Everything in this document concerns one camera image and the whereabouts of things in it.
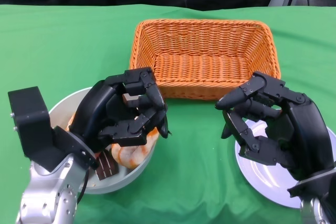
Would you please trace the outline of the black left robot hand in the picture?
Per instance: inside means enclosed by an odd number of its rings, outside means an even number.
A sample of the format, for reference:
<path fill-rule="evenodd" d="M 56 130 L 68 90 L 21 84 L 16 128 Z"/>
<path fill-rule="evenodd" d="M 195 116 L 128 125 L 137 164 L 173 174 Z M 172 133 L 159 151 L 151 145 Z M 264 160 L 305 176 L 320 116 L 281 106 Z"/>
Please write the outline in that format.
<path fill-rule="evenodd" d="M 70 132 L 95 153 L 110 144 L 139 146 L 157 129 L 170 134 L 164 102 L 150 67 L 126 70 L 98 81 L 80 102 Z"/>

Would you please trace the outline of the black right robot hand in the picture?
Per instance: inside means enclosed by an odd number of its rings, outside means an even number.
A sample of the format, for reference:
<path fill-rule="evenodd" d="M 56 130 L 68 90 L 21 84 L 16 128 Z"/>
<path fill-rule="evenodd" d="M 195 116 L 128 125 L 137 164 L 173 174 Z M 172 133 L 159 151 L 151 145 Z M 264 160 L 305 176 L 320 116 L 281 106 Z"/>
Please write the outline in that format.
<path fill-rule="evenodd" d="M 304 93 L 261 72 L 224 95 L 222 138 L 234 136 L 239 155 L 264 165 L 280 164 L 295 180 L 334 169 L 330 136 L 316 104 Z"/>

